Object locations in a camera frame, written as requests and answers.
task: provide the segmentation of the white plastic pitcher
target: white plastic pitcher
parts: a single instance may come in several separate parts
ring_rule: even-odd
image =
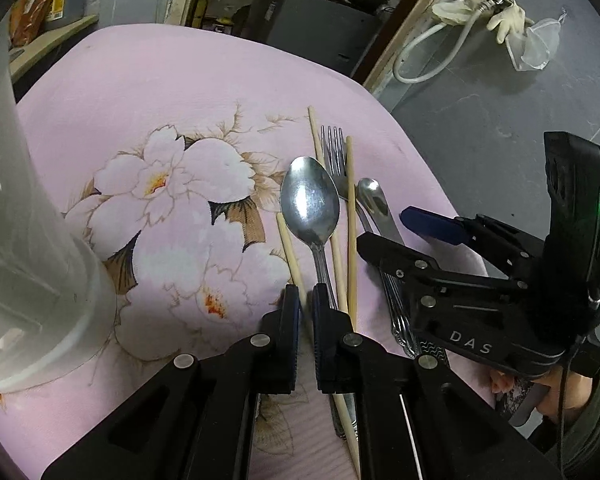
[[[7,19],[0,24],[0,393],[74,370],[101,348],[116,312],[112,281],[72,237],[29,158],[16,114]]]

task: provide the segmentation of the white hose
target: white hose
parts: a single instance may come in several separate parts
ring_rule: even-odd
[[[433,36],[436,32],[442,30],[443,28],[445,28],[446,23],[439,23],[437,25],[434,25],[429,30],[426,30],[421,35],[419,35],[415,40],[410,41],[407,45],[405,45],[405,47],[402,49],[400,54],[398,54],[398,56],[395,57],[394,77],[401,83],[413,84],[413,83],[422,83],[423,81],[426,81],[427,79],[431,79],[433,76],[438,75],[440,72],[442,72],[445,69],[445,67],[449,63],[451,63],[452,59],[456,56],[456,54],[460,50],[460,47],[464,43],[464,40],[466,40],[466,37],[469,35],[469,31],[474,26],[474,23],[478,20],[478,18],[480,18],[481,14],[485,10],[490,9],[490,8],[491,8],[491,6],[484,6],[484,5],[478,7],[478,9],[471,15],[469,20],[464,25],[464,28],[462,29],[462,33],[460,34],[458,41],[456,41],[456,46],[454,46],[453,49],[451,50],[451,52],[449,53],[449,55],[445,57],[444,61],[442,63],[440,63],[437,67],[435,67],[433,70],[431,70],[430,72],[427,72],[426,74],[423,74],[418,77],[402,77],[399,72],[400,66],[405,62],[407,57],[409,57],[409,54],[411,53],[411,51],[417,44],[426,40],[430,36]]]

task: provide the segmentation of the person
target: person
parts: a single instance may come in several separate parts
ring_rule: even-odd
[[[490,370],[491,391],[506,393],[514,386],[514,377],[499,370]],[[549,460],[557,464],[558,404],[562,367],[552,368],[549,373],[534,382],[550,389],[536,406],[542,415],[542,423],[528,440]],[[564,475],[575,478],[600,444],[600,370],[589,378],[570,371],[567,375],[564,395],[564,437],[562,460]]]

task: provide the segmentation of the wooden chopstick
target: wooden chopstick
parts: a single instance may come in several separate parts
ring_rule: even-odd
[[[298,288],[300,295],[300,305],[302,307],[302,316],[304,317],[304,326],[309,333],[312,346],[314,344],[314,330],[312,327],[311,314],[307,309],[306,304],[306,289],[304,288],[304,280],[302,279],[302,273],[300,272],[300,265],[298,265],[298,259],[294,251],[293,245],[291,244],[291,236],[289,230],[286,227],[285,219],[282,213],[276,214],[276,222],[278,222],[278,231],[280,232],[280,239],[282,240],[282,248],[285,250],[286,262],[289,266],[289,272],[291,272],[291,279],[294,285]],[[358,478],[360,478],[360,449],[358,447],[358,440],[356,438],[356,431],[353,429],[353,423],[349,416],[349,410],[347,409],[347,403],[344,400],[342,394],[334,394],[333,401],[336,405],[336,411],[340,417],[340,423],[344,429],[344,435],[347,438],[347,447],[349,447],[349,453],[353,467],[356,470]]]
[[[356,179],[353,174],[353,139],[347,136],[347,307],[353,332],[358,320],[358,276],[356,258]]]
[[[324,168],[324,153],[322,152],[320,135],[318,134],[318,123],[315,119],[315,110],[312,106],[309,106],[309,124],[311,125],[311,134],[314,138],[315,158]],[[347,283],[344,279],[344,271],[342,270],[342,253],[340,252],[340,240],[338,239],[337,227],[329,240],[331,243],[331,257],[333,259],[333,273],[336,279],[338,309],[341,312],[349,313],[349,308],[347,307]]]

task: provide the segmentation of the floral tablecloth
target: floral tablecloth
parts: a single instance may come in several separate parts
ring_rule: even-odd
[[[96,356],[51,383],[0,395],[0,441],[26,476],[40,478],[174,355],[205,358],[256,332],[290,280],[275,212],[289,162],[314,154],[309,105],[353,136],[356,176],[378,179],[394,214],[416,205],[455,215],[371,95],[268,46],[184,27],[109,27],[24,96],[18,113],[42,182],[119,295]],[[344,248],[344,208],[340,225]],[[399,229],[443,267],[484,273],[471,251]],[[312,286],[311,254],[294,246]],[[400,353],[375,271],[361,260],[358,269],[358,329]],[[492,402],[484,370],[450,360]],[[262,400],[250,478],[355,478],[305,342],[296,391]]]

